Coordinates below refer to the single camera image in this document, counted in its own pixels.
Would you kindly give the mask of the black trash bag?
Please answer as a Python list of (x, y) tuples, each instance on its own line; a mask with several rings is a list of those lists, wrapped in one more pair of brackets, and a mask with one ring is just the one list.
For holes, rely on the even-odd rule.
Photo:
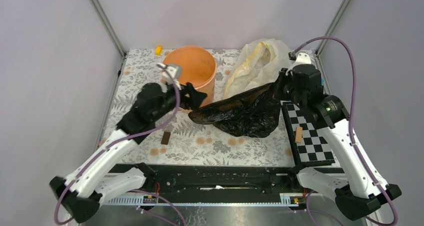
[(274, 84), (267, 83), (193, 110), (188, 117), (235, 137), (265, 138), (280, 121), (281, 103), (273, 98), (273, 91)]

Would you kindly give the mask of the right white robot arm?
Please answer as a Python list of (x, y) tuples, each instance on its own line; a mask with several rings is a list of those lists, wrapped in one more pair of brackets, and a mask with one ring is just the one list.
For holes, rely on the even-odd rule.
[(352, 118), (343, 102), (324, 93), (321, 73), (312, 64), (282, 68), (274, 83), (273, 96), (302, 111), (306, 121), (329, 144), (346, 176), (339, 180), (303, 166), (287, 178), (291, 191), (314, 190), (333, 200), (351, 221), (367, 217), (384, 204), (392, 205), (402, 195), (399, 186), (389, 184), (374, 167), (350, 128)]

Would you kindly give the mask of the orange plastic trash bin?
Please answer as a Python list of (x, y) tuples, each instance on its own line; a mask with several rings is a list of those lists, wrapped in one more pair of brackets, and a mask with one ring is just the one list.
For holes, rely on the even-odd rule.
[(189, 82), (196, 91), (207, 94), (201, 106), (213, 102), (217, 64), (211, 53), (198, 46), (184, 46), (171, 51), (164, 58), (163, 63), (181, 67), (180, 83)]

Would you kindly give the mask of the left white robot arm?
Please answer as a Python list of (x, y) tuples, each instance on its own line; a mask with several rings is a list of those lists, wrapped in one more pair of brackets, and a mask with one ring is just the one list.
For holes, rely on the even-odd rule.
[(125, 154), (158, 130), (156, 122), (165, 114), (177, 113), (179, 108), (198, 109), (208, 96), (196, 91), (190, 83), (166, 87), (163, 92), (157, 83), (144, 85), (109, 138), (75, 171), (50, 181), (57, 207), (63, 206), (71, 220), (84, 223), (109, 200), (132, 190), (148, 192), (154, 188), (156, 175), (146, 164), (133, 166), (108, 180), (104, 177)]

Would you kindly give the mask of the translucent white trash bag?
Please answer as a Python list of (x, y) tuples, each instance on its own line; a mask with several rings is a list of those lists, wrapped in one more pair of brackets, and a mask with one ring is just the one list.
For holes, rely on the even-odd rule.
[(291, 66), (291, 49), (281, 40), (261, 38), (246, 44), (229, 73), (222, 99), (275, 82), (282, 68)]

